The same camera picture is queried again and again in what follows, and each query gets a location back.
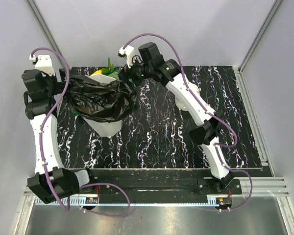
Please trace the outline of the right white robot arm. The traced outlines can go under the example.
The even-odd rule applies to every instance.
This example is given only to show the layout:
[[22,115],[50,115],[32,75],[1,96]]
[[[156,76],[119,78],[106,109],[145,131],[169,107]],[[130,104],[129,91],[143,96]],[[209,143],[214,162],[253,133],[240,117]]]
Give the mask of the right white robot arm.
[[222,113],[217,113],[193,89],[181,66],[173,59],[164,60],[157,45],[146,43],[138,48],[141,62],[135,59],[134,47],[127,45],[119,49],[118,55],[126,59],[120,72],[123,81],[132,80],[139,85],[143,79],[152,78],[172,92],[190,113],[197,127],[189,132],[194,144],[199,145],[208,160],[212,180],[217,193],[226,193],[231,187],[233,176],[226,164],[219,144]]

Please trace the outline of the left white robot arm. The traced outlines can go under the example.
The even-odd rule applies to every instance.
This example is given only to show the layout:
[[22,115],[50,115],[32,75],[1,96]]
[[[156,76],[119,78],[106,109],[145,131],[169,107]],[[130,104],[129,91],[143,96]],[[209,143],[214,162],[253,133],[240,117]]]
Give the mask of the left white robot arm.
[[25,70],[21,78],[27,89],[25,115],[34,132],[36,148],[34,176],[27,179],[27,186],[45,204],[78,194],[80,189],[92,193],[97,185],[89,170],[73,172],[64,168],[59,154],[54,97],[65,84],[58,82],[54,74],[38,69]]

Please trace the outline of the black trash bag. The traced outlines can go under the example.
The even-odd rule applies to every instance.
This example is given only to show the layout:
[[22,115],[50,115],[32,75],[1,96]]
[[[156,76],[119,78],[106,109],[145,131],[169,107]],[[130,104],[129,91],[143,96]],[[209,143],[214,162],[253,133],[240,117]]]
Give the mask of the black trash bag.
[[78,115],[95,122],[117,122],[137,108],[137,90],[119,80],[99,83],[84,75],[70,76],[64,100]]

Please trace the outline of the white translucent trash bin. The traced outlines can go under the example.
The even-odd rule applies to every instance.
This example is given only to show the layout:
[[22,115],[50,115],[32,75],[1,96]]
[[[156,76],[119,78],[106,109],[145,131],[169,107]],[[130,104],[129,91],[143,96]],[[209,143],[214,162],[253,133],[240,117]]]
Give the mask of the white translucent trash bin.
[[83,78],[79,113],[102,137],[112,137],[122,128],[119,81],[102,74]]

